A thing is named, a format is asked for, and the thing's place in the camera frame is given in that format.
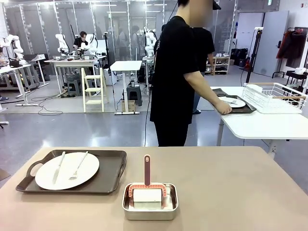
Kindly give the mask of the person's right hand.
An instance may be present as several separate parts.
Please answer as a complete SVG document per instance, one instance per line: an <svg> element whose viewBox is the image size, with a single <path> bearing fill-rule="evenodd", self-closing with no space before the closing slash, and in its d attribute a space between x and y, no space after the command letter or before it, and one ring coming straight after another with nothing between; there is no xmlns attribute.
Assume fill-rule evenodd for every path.
<svg viewBox="0 0 308 231"><path fill-rule="evenodd" d="M224 101L219 101L215 108L221 115L229 114L232 111L230 105Z"/></svg>

